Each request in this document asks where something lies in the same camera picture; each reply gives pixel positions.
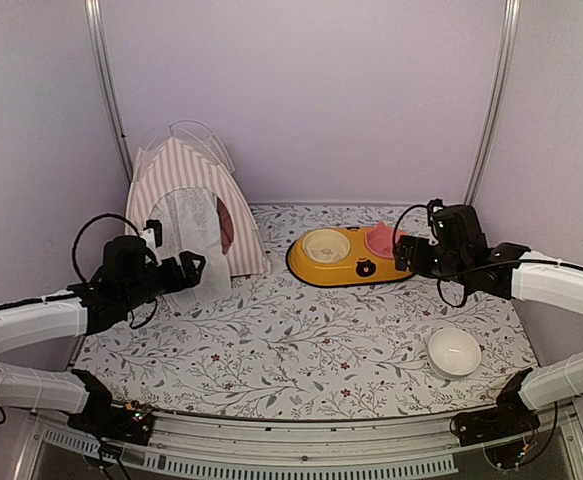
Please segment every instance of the floral floor mat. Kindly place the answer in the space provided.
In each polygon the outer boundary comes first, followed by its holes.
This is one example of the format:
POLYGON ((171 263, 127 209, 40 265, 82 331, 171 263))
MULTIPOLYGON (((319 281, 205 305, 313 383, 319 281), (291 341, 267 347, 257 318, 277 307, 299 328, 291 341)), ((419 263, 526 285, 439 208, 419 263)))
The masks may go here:
MULTIPOLYGON (((286 268, 286 251, 304 232, 392 225, 402 210, 253 207, 272 274, 234 279, 231 297, 189 311, 160 300, 145 328, 119 324, 88 337, 76 367, 119 400, 232 417, 358 419, 492 404, 512 373, 536 365, 510 302, 477 293, 456 310, 432 280, 318 289, 286 268), (443 327, 470 332, 483 350, 480 367, 461 381, 437 378, 427 364, 426 342, 443 327)), ((426 233, 424 213, 413 212, 403 229, 426 233)), ((136 322, 151 308, 136 312, 136 322)))

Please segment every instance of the robotic arm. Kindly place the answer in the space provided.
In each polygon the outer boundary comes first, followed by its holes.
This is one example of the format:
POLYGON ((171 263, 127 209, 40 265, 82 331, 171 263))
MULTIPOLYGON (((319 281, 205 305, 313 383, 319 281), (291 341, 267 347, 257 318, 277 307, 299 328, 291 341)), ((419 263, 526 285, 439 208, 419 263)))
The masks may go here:
MULTIPOLYGON (((104 247, 103 263, 88 282, 55 295, 0 305, 0 354, 60 337, 103 332, 156 297, 200 282, 204 257, 191 252, 158 260, 160 225, 141 236, 119 236, 104 247)), ((0 407, 54 409, 69 414, 69 426, 96 438, 148 441, 148 409, 115 407, 111 393, 83 370, 45 372, 0 362, 0 407)))
MULTIPOLYGON (((395 243, 398 270, 464 285, 500 298, 535 300, 583 314, 583 266, 564 263, 528 247, 487 246, 477 214, 468 205, 427 205, 436 244, 403 235, 395 243)), ((583 395, 583 352, 554 365, 516 373, 497 397, 496 407, 454 418, 462 445, 481 443, 537 428, 535 411, 583 395)))

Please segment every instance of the white bowl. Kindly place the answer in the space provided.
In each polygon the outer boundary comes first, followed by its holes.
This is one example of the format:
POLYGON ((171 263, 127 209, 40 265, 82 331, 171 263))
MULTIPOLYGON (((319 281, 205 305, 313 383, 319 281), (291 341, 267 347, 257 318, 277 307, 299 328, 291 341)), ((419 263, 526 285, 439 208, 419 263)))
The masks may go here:
POLYGON ((319 263, 337 263, 351 251, 349 239, 336 230, 323 228, 307 234, 302 242, 304 253, 319 263))
POLYGON ((482 360, 476 339, 457 328, 443 328, 431 335, 428 353, 431 370, 446 380, 470 375, 482 360))

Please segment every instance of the striped pet tent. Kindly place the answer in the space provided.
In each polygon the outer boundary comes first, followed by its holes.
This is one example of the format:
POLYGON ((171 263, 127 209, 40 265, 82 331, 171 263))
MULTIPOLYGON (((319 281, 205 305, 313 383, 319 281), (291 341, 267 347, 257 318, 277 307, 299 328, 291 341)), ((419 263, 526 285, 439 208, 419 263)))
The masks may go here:
POLYGON ((138 162, 138 158, 144 156, 146 152, 162 145, 170 137, 181 140, 195 150, 198 150, 205 157, 221 163, 229 173, 233 174, 235 172, 233 160, 220 139, 213 133, 213 130, 204 123, 196 120, 180 120, 168 126, 156 127, 145 133, 140 142, 141 146, 134 164, 136 171, 140 166, 139 164, 142 163, 138 162))
POLYGON ((188 188, 208 190, 220 201, 219 221, 223 231, 231 232, 230 245, 224 252, 231 276, 268 273, 270 262, 258 226, 227 167, 187 139, 170 136, 160 146, 140 151, 127 202, 127 218, 141 228, 160 199, 188 188))

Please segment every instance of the purple-tinted wall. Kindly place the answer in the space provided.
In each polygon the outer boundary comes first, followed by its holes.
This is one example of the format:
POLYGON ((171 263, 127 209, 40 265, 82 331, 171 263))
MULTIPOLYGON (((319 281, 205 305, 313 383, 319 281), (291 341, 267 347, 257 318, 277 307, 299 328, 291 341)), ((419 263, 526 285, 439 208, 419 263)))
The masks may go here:
POLYGON ((133 153, 211 126, 257 202, 459 201, 504 1, 110 0, 102 17, 133 153))
MULTIPOLYGON (((522 2, 477 207, 492 243, 583 263, 583 2, 522 2)), ((519 303, 543 364, 583 349, 583 317, 519 303)), ((583 423, 583 398, 576 401, 583 423)))
MULTIPOLYGON (((0 302, 75 281, 70 248, 80 226, 123 211, 126 183, 100 93, 84 2, 0 2, 0 302)), ((99 263, 118 225, 94 228, 80 260, 99 263)), ((66 342, 11 355, 66 365, 66 342)), ((24 429, 0 427, 0 480, 10 478, 24 429)))

